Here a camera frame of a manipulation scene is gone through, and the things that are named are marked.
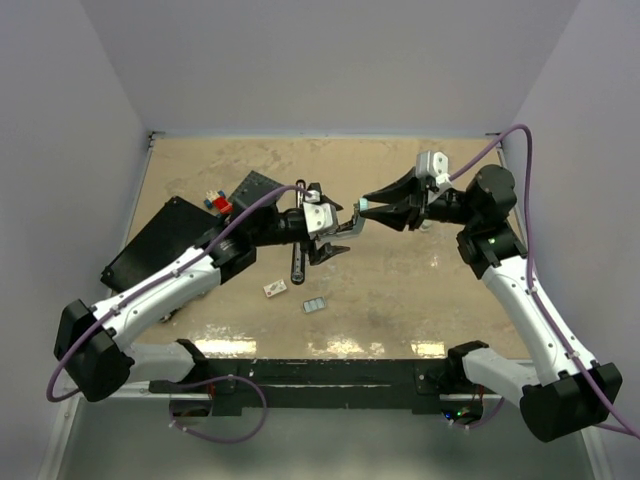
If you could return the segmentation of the light blue stapler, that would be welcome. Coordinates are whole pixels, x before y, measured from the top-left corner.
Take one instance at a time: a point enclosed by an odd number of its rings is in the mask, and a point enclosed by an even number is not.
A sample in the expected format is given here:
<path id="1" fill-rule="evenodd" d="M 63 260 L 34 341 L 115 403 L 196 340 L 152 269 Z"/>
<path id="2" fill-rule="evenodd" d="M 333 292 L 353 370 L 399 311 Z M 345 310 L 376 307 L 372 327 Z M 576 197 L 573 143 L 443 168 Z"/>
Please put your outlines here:
<path id="1" fill-rule="evenodd" d="M 349 239 L 359 236 L 364 229 L 366 219 L 362 216 L 362 213 L 369 209 L 369 202 L 364 197 L 360 197 L 356 203 L 353 204 L 353 212 L 351 218 L 346 222 L 339 222 L 338 218 L 335 218 L 333 225 L 327 232 L 319 235 L 319 238 L 323 241 Z"/>

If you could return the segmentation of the staple box tray with staples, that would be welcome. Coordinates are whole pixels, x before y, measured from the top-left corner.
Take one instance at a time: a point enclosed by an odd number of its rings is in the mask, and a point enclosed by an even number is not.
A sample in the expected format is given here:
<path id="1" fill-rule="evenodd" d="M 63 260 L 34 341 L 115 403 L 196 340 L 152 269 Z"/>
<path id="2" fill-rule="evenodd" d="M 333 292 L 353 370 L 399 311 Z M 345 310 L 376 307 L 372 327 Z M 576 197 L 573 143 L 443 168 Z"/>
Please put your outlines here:
<path id="1" fill-rule="evenodd" d="M 315 313 L 327 308 L 327 301 L 324 297 L 316 297 L 305 300 L 302 303 L 302 310 L 305 314 Z"/>

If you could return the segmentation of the white staple box sleeve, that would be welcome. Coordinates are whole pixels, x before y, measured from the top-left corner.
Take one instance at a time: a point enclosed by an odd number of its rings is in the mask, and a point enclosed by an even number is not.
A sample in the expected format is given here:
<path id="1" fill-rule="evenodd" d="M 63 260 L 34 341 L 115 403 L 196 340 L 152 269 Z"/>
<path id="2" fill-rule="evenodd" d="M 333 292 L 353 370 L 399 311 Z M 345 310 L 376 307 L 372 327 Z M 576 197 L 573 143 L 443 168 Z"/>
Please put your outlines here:
<path id="1" fill-rule="evenodd" d="M 283 279 L 274 281 L 263 287 L 264 294 L 267 298 L 272 298 L 288 290 L 286 282 Z"/>

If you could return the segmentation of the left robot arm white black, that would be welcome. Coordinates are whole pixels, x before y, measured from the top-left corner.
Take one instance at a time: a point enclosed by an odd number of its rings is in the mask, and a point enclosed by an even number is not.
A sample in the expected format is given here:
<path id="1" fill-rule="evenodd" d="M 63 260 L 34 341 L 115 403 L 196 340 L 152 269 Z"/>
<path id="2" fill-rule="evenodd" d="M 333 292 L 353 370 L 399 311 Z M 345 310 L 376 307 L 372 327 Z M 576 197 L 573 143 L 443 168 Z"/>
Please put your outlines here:
<path id="1" fill-rule="evenodd" d="M 340 205 L 318 188 L 298 188 L 302 202 L 284 212 L 276 202 L 278 187 L 260 197 L 235 202 L 231 214 L 214 225 L 182 254 L 132 287 L 93 305 L 75 300 L 64 307 L 54 356 L 58 364 L 46 397 L 59 401 L 54 388 L 61 372 L 90 402 L 111 396 L 123 385 L 166 380 L 185 392 L 200 390 L 207 380 L 201 352 L 189 341 L 139 345 L 137 338 L 165 316 L 238 275 L 257 259 L 262 246 L 300 244 L 313 265 L 342 253 L 332 237 L 356 232 L 359 217 L 339 221 Z"/>

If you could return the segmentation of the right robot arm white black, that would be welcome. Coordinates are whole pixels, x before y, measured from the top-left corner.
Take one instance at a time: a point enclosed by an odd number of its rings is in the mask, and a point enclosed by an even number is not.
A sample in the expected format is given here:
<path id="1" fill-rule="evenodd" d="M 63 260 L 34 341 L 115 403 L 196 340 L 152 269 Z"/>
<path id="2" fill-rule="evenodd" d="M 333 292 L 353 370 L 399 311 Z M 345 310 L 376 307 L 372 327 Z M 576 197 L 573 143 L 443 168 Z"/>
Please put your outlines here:
<path id="1" fill-rule="evenodd" d="M 458 251 L 514 324 L 533 362 L 530 369 L 480 341 L 448 352 L 448 386 L 459 393 L 481 385 L 519 408 L 531 433 L 550 442 L 604 422 L 622 385 L 612 364 L 584 347 L 552 307 L 529 271 L 529 253 L 508 217 L 516 204 L 513 175 L 498 165 L 480 169 L 458 191 L 446 177 L 412 168 L 398 181 L 364 196 L 362 216 L 396 231 L 431 220 L 461 225 Z"/>

